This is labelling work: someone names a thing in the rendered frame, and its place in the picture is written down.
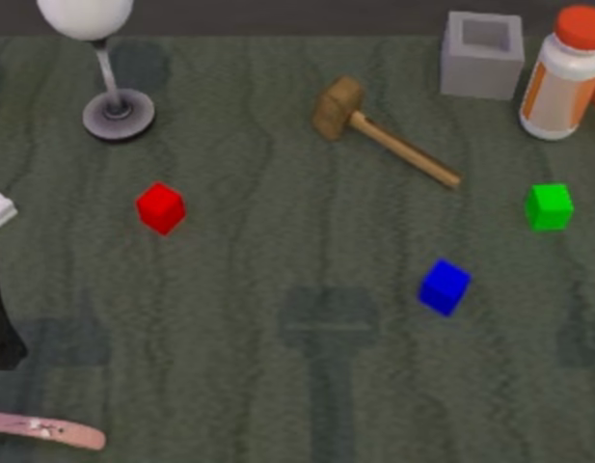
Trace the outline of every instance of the white sphere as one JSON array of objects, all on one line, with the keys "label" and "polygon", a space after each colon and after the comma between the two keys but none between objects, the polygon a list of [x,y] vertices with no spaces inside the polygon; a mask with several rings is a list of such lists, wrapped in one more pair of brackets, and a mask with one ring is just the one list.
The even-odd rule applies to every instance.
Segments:
[{"label": "white sphere", "polygon": [[121,29],[133,3],[134,0],[38,0],[38,7],[57,32],[79,41],[98,41]]}]

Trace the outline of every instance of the red cube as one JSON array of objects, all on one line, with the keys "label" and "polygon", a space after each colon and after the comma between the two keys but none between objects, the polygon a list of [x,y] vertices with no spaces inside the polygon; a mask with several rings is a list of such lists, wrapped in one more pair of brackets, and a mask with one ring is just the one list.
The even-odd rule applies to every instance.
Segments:
[{"label": "red cube", "polygon": [[177,191],[156,181],[136,200],[139,218],[148,227],[167,235],[185,217],[185,204]]}]

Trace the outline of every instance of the table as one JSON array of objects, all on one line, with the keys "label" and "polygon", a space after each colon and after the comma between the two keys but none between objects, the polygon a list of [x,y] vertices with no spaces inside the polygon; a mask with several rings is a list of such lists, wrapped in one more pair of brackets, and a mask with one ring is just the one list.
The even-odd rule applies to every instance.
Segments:
[{"label": "table", "polygon": [[[80,122],[101,90],[87,45],[0,39],[0,191],[19,210],[0,283],[30,349],[0,372],[0,411],[109,439],[0,436],[0,463],[595,461],[593,109],[572,138],[533,140],[513,104],[438,95],[435,38],[114,45],[158,119],[111,146]],[[458,192],[358,133],[313,133],[316,95],[344,73],[373,119],[464,173]],[[156,180],[188,207],[168,238],[134,208]],[[577,212],[535,233],[524,195],[549,181]],[[438,257],[473,273],[452,318],[417,299]],[[321,288],[372,310],[344,384],[282,326]],[[312,414],[309,391],[326,397]],[[345,420],[325,432],[335,400]]]}]

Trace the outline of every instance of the bottle cap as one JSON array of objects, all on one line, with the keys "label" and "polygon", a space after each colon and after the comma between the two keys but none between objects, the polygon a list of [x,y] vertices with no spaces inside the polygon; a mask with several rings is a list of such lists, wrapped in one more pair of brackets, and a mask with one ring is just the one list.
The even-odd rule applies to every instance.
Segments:
[{"label": "bottle cap", "polygon": [[595,50],[595,7],[573,5],[563,8],[556,18],[554,33],[567,46]]}]

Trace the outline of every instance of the green cube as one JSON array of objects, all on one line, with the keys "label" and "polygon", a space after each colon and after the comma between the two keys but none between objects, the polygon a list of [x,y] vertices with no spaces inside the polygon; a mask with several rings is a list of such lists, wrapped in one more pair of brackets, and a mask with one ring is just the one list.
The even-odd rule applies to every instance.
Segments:
[{"label": "green cube", "polygon": [[533,185],[528,192],[525,213],[533,230],[564,230],[574,213],[567,186],[562,183]]}]

